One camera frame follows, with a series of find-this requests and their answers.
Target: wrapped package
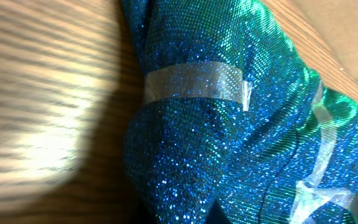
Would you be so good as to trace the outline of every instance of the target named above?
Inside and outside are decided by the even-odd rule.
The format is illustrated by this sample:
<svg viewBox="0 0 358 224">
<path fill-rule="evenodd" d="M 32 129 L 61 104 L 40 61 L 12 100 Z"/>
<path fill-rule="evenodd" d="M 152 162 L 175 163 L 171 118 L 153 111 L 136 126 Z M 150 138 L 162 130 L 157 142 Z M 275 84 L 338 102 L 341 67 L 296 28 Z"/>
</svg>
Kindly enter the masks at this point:
<svg viewBox="0 0 358 224">
<path fill-rule="evenodd" d="M 256 0 L 123 0 L 145 78 L 124 140 L 156 223 L 358 221 L 358 104 Z"/>
</svg>

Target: glittery fabric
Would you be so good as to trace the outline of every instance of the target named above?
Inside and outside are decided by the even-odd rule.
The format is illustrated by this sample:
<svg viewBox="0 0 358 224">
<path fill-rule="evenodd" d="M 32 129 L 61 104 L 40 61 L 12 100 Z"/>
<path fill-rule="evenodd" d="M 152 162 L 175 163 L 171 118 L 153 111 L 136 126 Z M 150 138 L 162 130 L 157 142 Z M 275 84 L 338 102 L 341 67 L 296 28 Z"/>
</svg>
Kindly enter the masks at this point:
<svg viewBox="0 0 358 224">
<path fill-rule="evenodd" d="M 123 6 L 145 76 L 220 62 L 253 84 L 248 112 L 235 101 L 165 98 L 131 121 L 126 174 L 158 223 L 203 223 L 215 200 L 232 223 L 288 223 L 296 185 L 313 172 L 326 126 L 336 128 L 336 143 L 318 188 L 358 195 L 357 103 L 324 88 L 312 106 L 319 76 L 260 2 L 123 0 Z M 322 106 L 331 122 L 317 120 Z M 355 222 L 331 202 L 310 218 Z"/>
</svg>

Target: wooden surface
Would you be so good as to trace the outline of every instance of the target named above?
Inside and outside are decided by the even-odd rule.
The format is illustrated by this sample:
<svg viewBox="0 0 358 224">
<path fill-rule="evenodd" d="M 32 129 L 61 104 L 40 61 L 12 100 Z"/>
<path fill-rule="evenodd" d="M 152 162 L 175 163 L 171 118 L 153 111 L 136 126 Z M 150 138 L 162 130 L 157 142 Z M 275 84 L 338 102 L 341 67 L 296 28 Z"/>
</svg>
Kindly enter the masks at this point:
<svg viewBox="0 0 358 224">
<path fill-rule="evenodd" d="M 265 0 L 302 58 L 358 86 L 290 0 Z M 125 223 L 122 138 L 142 78 L 117 0 L 0 0 L 0 223 Z"/>
</svg>

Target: blue glittery fabric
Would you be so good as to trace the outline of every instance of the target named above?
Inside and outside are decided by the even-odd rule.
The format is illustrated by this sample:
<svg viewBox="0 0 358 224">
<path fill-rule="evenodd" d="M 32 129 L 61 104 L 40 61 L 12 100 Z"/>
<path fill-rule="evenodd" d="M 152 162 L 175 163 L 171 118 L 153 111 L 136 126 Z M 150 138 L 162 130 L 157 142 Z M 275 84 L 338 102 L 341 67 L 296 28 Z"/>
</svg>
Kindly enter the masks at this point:
<svg viewBox="0 0 358 224">
<path fill-rule="evenodd" d="M 358 195 L 358 104 L 324 87 L 312 105 L 318 74 L 259 1 L 123 0 L 123 6 L 145 77 L 172 65 L 221 62 L 253 84 L 248 111 L 230 100 L 167 96 L 131 121 L 126 174 L 158 223 L 203 223 L 215 201 L 232 223 L 288 223 L 296 184 L 312 173 L 326 126 L 337 136 L 318 188 Z M 322 107 L 332 122 L 316 119 Z M 331 202 L 311 218 L 355 222 Z"/>
</svg>

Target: wooden table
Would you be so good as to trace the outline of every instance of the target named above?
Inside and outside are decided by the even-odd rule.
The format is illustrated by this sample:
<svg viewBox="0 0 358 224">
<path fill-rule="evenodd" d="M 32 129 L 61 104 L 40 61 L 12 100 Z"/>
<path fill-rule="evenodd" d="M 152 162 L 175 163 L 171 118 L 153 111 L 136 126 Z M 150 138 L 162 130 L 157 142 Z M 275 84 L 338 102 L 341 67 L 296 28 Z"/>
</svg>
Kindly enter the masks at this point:
<svg viewBox="0 0 358 224">
<path fill-rule="evenodd" d="M 358 86 L 290 0 L 265 0 L 302 58 Z M 125 223 L 122 138 L 142 77 L 117 0 L 0 0 L 0 223 Z"/>
</svg>

